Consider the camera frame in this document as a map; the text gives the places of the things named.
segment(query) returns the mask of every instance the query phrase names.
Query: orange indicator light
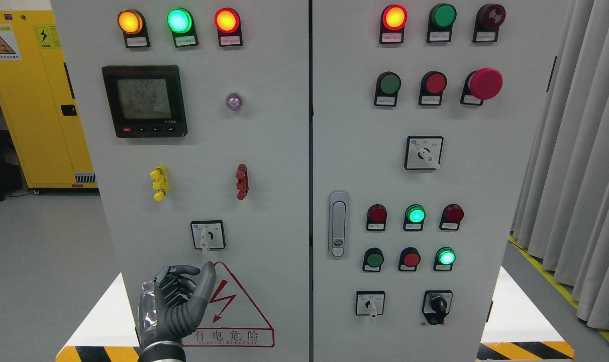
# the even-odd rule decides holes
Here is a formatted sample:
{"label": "orange indicator light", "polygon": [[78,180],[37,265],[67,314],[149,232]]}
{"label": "orange indicator light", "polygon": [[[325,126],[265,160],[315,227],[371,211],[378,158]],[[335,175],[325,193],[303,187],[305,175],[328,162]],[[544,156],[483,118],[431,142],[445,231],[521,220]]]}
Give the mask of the orange indicator light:
{"label": "orange indicator light", "polygon": [[215,13],[215,26],[225,34],[230,34],[240,27],[240,16],[231,8],[222,8]]}
{"label": "orange indicator light", "polygon": [[401,5],[389,5],[383,12],[382,22],[388,30],[401,30],[408,22],[408,12]]}
{"label": "orange indicator light", "polygon": [[141,32],[144,27],[142,14],[133,9],[122,10],[117,16],[117,21],[119,23],[119,28],[130,35]]}

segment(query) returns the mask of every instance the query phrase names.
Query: digital power meter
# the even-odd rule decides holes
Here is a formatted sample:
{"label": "digital power meter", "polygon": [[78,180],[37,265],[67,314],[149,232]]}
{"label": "digital power meter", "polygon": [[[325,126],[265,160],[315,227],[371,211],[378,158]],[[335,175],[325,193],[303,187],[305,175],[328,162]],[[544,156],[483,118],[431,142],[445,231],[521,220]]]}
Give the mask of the digital power meter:
{"label": "digital power meter", "polygon": [[188,133],[178,66],[105,66],[101,71],[117,137]]}

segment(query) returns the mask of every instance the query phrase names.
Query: warning sign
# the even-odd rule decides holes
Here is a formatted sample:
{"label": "warning sign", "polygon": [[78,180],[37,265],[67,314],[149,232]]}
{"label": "warning sign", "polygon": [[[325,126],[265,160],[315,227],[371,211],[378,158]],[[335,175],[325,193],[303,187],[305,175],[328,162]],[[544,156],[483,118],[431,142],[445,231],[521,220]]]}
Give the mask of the warning sign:
{"label": "warning sign", "polygon": [[17,37],[11,25],[0,25],[0,60],[21,60]]}
{"label": "warning sign", "polygon": [[185,346],[275,346],[273,326],[226,264],[215,263],[218,279],[200,327]]}
{"label": "warning sign", "polygon": [[34,32],[41,50],[61,49],[61,39],[56,25],[34,25]]}

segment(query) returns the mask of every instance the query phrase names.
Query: gray floor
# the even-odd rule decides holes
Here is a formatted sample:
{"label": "gray floor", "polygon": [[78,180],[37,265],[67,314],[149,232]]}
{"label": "gray floor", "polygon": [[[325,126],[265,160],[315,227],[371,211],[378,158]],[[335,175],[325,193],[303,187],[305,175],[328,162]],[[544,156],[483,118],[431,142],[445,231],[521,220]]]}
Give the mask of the gray floor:
{"label": "gray floor", "polygon": [[[0,360],[54,362],[118,274],[98,196],[0,202]],[[509,244],[503,266],[576,350],[609,362],[609,344]]]}
{"label": "gray floor", "polygon": [[512,245],[507,243],[503,267],[555,330],[575,349],[578,362],[609,362],[609,344],[577,318],[576,309]]}

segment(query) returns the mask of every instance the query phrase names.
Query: yellow safety cabinet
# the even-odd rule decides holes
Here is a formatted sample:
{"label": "yellow safety cabinet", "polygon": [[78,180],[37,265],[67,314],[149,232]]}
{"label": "yellow safety cabinet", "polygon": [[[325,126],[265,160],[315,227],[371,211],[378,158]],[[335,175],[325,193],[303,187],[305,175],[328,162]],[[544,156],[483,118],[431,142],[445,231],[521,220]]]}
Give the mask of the yellow safety cabinet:
{"label": "yellow safety cabinet", "polygon": [[0,103],[29,188],[97,188],[52,11],[0,11]]}

